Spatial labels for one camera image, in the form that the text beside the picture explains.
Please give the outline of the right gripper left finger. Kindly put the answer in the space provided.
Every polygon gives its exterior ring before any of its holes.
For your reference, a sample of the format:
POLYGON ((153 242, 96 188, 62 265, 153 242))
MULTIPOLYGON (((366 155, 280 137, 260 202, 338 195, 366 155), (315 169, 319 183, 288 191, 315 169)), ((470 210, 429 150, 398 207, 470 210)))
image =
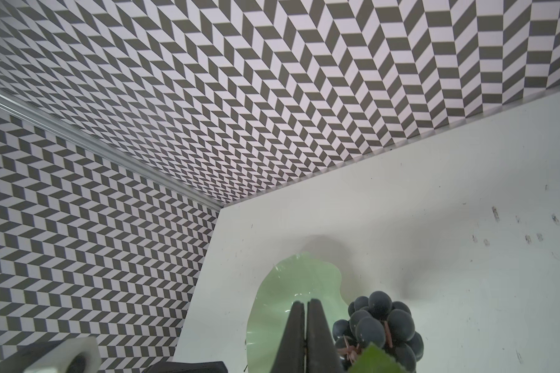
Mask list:
POLYGON ((271 373, 304 373, 305 342, 304 304, 294 302, 290 309, 271 373))

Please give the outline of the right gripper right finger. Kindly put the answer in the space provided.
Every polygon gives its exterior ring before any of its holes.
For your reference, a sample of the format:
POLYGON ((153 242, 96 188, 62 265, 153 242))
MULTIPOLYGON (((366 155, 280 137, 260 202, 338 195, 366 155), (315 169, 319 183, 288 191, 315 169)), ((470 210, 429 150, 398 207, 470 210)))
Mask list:
POLYGON ((315 298, 307 304, 306 372, 343 372, 323 306, 321 301, 315 298))

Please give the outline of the green wavy glass bowl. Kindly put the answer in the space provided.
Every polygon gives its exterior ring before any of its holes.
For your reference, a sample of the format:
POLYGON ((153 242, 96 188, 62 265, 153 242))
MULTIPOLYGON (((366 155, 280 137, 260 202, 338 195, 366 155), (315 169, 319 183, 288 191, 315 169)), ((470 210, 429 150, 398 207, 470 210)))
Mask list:
POLYGON ((269 372, 294 302, 321 301, 328 327, 345 320, 342 274, 329 262, 299 253, 278 262, 262 281, 247 322, 247 371, 269 372))

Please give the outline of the dark grape bunch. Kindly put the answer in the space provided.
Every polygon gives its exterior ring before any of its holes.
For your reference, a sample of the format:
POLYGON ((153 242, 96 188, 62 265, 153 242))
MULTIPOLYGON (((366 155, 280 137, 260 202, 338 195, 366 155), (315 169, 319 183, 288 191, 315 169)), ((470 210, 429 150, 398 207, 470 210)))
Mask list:
POLYGON ((334 347, 345 372, 351 372, 370 348, 378 348, 398 365, 399 372, 416 372, 425 353, 412 311, 383 291, 359 296, 348 305, 348 318, 331 327, 334 347))

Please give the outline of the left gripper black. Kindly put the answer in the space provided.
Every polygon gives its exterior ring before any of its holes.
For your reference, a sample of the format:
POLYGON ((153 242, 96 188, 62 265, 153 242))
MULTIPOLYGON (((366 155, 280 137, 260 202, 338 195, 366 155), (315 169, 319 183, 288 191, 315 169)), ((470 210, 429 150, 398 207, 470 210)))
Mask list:
POLYGON ((182 363, 159 361, 146 368, 144 373, 227 373, 228 369, 222 361, 202 363, 182 363))

